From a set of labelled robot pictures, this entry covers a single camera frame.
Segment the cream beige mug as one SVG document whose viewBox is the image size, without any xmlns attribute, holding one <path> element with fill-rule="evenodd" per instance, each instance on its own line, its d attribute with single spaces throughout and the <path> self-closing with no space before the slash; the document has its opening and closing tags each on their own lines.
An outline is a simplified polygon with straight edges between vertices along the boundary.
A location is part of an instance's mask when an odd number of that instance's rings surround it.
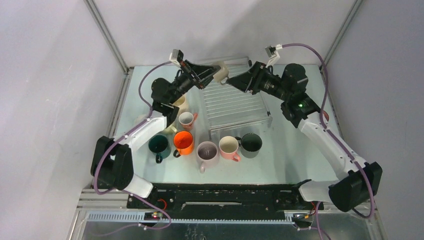
<svg viewBox="0 0 424 240">
<path fill-rule="evenodd" d="M 188 112 L 190 107 L 186 94 L 182 95 L 177 101 L 173 103 L 173 105 L 178 107 L 178 116 L 184 112 Z"/>
</svg>

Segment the light blue mug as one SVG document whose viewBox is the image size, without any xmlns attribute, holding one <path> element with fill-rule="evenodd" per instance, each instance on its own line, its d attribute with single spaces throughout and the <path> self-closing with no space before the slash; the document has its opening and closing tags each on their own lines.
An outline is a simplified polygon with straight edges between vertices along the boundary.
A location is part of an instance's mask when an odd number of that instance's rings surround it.
<svg viewBox="0 0 424 240">
<path fill-rule="evenodd" d="M 141 114 L 139 115 L 135 120 L 134 120 L 134 125 L 138 125 L 139 123 L 141 123 L 143 120 L 146 119 L 146 115 L 145 114 Z"/>
</svg>

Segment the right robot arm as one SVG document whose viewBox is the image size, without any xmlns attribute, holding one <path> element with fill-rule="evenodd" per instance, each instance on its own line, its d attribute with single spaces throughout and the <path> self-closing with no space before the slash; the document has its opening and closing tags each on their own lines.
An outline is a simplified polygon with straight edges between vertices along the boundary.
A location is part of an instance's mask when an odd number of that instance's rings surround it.
<svg viewBox="0 0 424 240">
<path fill-rule="evenodd" d="M 337 181 L 305 180 L 298 184 L 298 191 L 290 196 L 295 208 L 304 209 L 310 202 L 329 202 L 348 212 L 367 200 L 373 204 L 382 167 L 367 162 L 331 130 L 324 111 L 306 93 L 308 81 L 300 64 L 290 63 L 278 75 L 257 61 L 246 72 L 229 77 L 226 84 L 244 93 L 264 92 L 282 100 L 284 117 L 309 138 L 332 167 Z"/>
</svg>

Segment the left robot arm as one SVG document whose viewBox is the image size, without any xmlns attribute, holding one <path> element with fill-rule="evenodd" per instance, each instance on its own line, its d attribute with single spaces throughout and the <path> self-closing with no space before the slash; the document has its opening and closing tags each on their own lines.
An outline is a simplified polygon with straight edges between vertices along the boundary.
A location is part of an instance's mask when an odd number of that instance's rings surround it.
<svg viewBox="0 0 424 240">
<path fill-rule="evenodd" d="M 134 172 L 133 153 L 146 144 L 154 135 L 168 128 L 177 118 L 179 107 L 175 102 L 191 88 L 204 89 L 212 81 L 219 82 L 228 76 L 223 61 L 211 65 L 194 64 L 188 60 L 171 60 L 179 70 L 172 82 L 160 77 L 151 84 L 152 102 L 147 102 L 147 116 L 118 138 L 100 137 L 95 146 L 90 173 L 93 187 L 99 195 L 98 182 L 110 188 L 139 196 L 145 208 L 153 208 L 158 194 L 151 182 Z"/>
</svg>

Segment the dark teal mug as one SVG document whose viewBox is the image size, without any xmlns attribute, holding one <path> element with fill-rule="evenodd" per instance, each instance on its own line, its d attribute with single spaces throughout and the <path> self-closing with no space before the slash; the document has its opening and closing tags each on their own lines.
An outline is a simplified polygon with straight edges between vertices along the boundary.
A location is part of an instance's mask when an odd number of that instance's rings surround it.
<svg viewBox="0 0 424 240">
<path fill-rule="evenodd" d="M 165 135 L 157 134 L 148 142 L 148 149 L 154 154 L 155 162 L 162 163 L 171 154 L 171 146 Z"/>
</svg>

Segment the pink patterned mug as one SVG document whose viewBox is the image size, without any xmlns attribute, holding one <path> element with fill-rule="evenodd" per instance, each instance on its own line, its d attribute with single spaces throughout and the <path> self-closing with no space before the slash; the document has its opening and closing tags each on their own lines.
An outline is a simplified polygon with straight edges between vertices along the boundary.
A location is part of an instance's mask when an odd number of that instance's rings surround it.
<svg viewBox="0 0 424 240">
<path fill-rule="evenodd" d="M 325 118 L 325 121 L 328 122 L 330 120 L 328 113 L 325 110 L 322 110 L 322 114 L 323 114 L 323 117 Z"/>
</svg>

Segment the small salmon pink mug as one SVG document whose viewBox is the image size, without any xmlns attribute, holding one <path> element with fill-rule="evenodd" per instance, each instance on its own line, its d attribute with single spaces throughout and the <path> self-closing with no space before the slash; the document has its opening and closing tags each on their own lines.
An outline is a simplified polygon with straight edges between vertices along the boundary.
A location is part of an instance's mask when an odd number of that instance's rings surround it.
<svg viewBox="0 0 424 240">
<path fill-rule="evenodd" d="M 179 115 L 178 121 L 185 131 L 191 131 L 194 128 L 194 123 L 198 118 L 198 113 L 183 112 Z"/>
</svg>

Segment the light green mug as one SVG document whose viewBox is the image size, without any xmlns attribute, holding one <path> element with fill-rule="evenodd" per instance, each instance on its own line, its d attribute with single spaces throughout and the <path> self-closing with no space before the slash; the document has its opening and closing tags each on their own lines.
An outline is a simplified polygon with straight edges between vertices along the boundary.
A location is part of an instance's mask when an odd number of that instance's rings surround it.
<svg viewBox="0 0 424 240">
<path fill-rule="evenodd" d="M 170 126 L 168 126 L 162 131 L 162 133 L 165 135 L 176 134 L 177 132 L 178 132 L 178 129 L 176 128 L 174 124 L 171 124 Z"/>
</svg>

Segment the small beige cup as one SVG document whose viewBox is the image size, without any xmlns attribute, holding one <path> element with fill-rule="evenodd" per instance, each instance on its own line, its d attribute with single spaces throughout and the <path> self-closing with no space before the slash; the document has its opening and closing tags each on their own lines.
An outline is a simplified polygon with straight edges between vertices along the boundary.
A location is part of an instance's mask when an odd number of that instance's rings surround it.
<svg viewBox="0 0 424 240">
<path fill-rule="evenodd" d="M 224 85 L 224 80 L 229 76 L 229 69 L 224 61 L 217 61 L 214 64 L 218 65 L 220 70 L 213 75 L 213 80 L 221 85 Z"/>
</svg>

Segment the dark grey mug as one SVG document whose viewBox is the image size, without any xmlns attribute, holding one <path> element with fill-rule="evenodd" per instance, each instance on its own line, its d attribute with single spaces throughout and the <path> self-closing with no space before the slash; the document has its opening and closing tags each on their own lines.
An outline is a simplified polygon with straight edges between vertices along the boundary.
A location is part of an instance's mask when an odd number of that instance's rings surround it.
<svg viewBox="0 0 424 240">
<path fill-rule="evenodd" d="M 241 154 L 248 159 L 256 157 L 263 146 L 261 137 L 255 133 L 247 133 L 243 137 L 236 136 L 235 139 L 239 141 Z"/>
</svg>

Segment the orange mug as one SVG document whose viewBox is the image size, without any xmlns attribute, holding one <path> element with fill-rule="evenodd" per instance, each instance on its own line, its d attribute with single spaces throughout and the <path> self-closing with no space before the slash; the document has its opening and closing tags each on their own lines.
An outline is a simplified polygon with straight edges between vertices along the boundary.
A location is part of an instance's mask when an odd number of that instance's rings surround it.
<svg viewBox="0 0 424 240">
<path fill-rule="evenodd" d="M 195 148 L 195 141 L 193 135 L 186 130 L 179 131 L 173 137 L 173 144 L 175 150 L 173 156 L 179 158 L 181 156 L 190 155 Z"/>
</svg>

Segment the mauve grey mug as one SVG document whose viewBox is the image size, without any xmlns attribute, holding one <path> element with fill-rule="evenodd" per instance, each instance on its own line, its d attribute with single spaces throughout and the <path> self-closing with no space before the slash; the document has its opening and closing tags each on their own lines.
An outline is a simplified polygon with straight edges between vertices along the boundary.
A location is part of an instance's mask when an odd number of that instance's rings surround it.
<svg viewBox="0 0 424 240">
<path fill-rule="evenodd" d="M 200 162 L 199 171 L 203 174 L 206 169 L 214 168 L 220 159 L 219 149 L 211 141 L 201 142 L 196 149 L 196 156 Z"/>
</svg>

